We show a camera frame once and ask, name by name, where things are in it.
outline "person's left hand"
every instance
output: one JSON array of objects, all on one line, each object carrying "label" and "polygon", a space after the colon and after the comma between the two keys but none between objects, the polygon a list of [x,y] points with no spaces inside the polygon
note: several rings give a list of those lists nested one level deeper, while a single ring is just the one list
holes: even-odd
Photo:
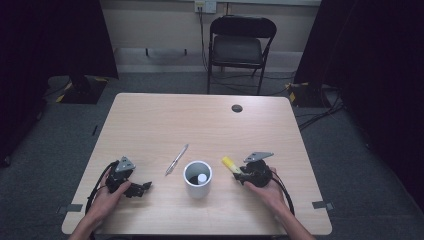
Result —
[{"label": "person's left hand", "polygon": [[87,215],[99,222],[113,212],[116,205],[118,205],[122,194],[131,186],[131,182],[126,181],[122,183],[114,193],[110,193],[108,187],[106,186],[106,179],[109,175],[109,172],[110,168],[103,176],[103,179],[100,183],[100,188],[97,191],[96,197],[91,204],[90,210],[87,213]]}]

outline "cup rim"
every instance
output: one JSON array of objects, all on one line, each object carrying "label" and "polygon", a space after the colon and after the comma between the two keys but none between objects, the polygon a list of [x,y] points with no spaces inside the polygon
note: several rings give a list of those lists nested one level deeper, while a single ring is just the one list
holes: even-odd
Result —
[{"label": "cup rim", "polygon": [[[203,164],[205,164],[205,165],[206,165],[206,167],[209,169],[209,172],[210,172],[210,176],[209,176],[208,180],[207,180],[204,184],[202,184],[202,185],[194,185],[194,184],[192,184],[191,182],[189,182],[189,181],[187,180],[187,178],[185,177],[185,173],[186,173],[186,171],[187,171],[187,168],[188,168],[188,167],[190,167],[191,165],[195,164],[195,163],[203,163]],[[210,166],[207,162],[205,162],[205,161],[202,161],[202,160],[194,160],[194,161],[191,161],[191,162],[189,162],[189,163],[188,163],[188,164],[184,167],[184,171],[183,171],[183,178],[184,178],[184,181],[185,181],[188,185],[190,185],[190,186],[192,186],[192,187],[203,187],[203,186],[207,185],[207,184],[211,181],[211,179],[212,179],[212,168],[211,168],[211,166]]]}]

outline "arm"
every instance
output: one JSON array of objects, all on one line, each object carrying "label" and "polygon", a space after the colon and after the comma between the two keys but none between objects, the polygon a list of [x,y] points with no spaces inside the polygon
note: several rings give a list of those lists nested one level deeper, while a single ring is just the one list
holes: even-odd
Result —
[{"label": "arm", "polygon": [[89,239],[90,234],[96,227],[109,216],[116,205],[118,205],[119,199],[122,194],[130,187],[131,182],[127,181],[114,192],[110,193],[106,185],[106,178],[109,171],[103,177],[99,190],[97,191],[96,198],[90,207],[88,213],[81,219],[75,228],[74,232],[69,237],[69,240],[74,239]]},{"label": "arm", "polygon": [[284,202],[281,189],[276,182],[270,181],[268,185],[263,188],[258,188],[250,182],[245,182],[244,185],[249,190],[256,193],[265,203],[265,205],[275,214],[275,216],[277,216],[279,222],[286,230],[290,239],[315,239],[290,212],[289,208]]}]

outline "chair backrest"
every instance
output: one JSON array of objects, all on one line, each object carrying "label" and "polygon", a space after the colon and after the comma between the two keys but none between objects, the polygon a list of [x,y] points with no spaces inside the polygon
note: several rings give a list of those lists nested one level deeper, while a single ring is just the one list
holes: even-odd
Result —
[{"label": "chair backrest", "polygon": [[225,15],[215,19],[210,26],[213,34],[273,39],[277,32],[275,24],[263,17]]}]

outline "forearm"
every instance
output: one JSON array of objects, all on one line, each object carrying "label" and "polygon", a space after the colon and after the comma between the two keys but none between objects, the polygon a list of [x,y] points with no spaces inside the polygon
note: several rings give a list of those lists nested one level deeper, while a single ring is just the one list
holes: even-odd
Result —
[{"label": "forearm", "polygon": [[98,220],[90,215],[85,215],[69,237],[69,240],[89,239],[91,232],[96,229],[98,224]]},{"label": "forearm", "polygon": [[284,203],[274,204],[271,209],[273,209],[274,214],[278,217],[291,240],[315,239],[297,218],[293,216]]}]

